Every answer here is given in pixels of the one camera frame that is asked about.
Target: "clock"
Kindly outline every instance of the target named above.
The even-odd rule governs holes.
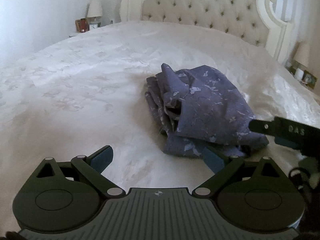
[[[93,29],[98,29],[100,27],[100,23],[90,23],[89,24],[89,31]]]

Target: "lampshade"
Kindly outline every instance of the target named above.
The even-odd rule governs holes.
[[[294,55],[294,60],[299,62],[301,65],[308,67],[309,65],[309,54],[310,54],[310,46],[305,42],[301,42],[299,44],[299,48],[297,53]]]
[[[102,6],[99,0],[92,0],[88,10],[88,18],[102,16]]]

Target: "tufted headboard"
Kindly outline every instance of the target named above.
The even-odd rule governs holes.
[[[147,20],[214,28],[287,58],[292,25],[276,18],[270,0],[122,0],[121,21]]]

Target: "white headboard frame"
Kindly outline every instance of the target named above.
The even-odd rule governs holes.
[[[142,20],[144,1],[146,0],[122,0],[120,7],[121,21]],[[292,24],[276,17],[270,0],[256,0],[256,7],[263,24],[269,29],[265,49],[275,60],[283,64],[288,55]]]

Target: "ribbed gray plate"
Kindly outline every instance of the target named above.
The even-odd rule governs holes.
[[[29,240],[292,240],[298,235],[293,228],[276,234],[246,232],[225,221],[210,200],[194,198],[186,188],[133,188],[128,196],[108,200],[79,229],[20,234]]]

